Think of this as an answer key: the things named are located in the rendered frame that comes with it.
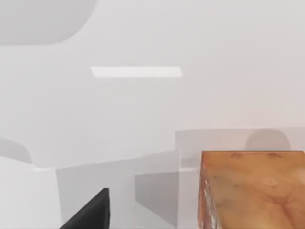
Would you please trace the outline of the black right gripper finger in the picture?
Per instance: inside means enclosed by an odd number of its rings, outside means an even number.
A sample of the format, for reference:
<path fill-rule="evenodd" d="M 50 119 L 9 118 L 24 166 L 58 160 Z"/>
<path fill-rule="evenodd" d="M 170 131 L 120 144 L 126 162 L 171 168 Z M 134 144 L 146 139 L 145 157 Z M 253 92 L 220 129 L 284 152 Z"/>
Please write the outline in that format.
<path fill-rule="evenodd" d="M 109 188 L 103 188 L 59 229 L 110 229 Z"/>

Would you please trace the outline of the orange-brown box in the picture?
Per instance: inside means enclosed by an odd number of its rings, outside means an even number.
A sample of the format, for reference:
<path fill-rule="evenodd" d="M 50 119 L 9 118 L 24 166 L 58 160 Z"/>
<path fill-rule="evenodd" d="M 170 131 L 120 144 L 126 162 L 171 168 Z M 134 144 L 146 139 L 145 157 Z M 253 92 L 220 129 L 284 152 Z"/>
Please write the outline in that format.
<path fill-rule="evenodd" d="M 304 151 L 203 151 L 199 229 L 305 229 Z"/>

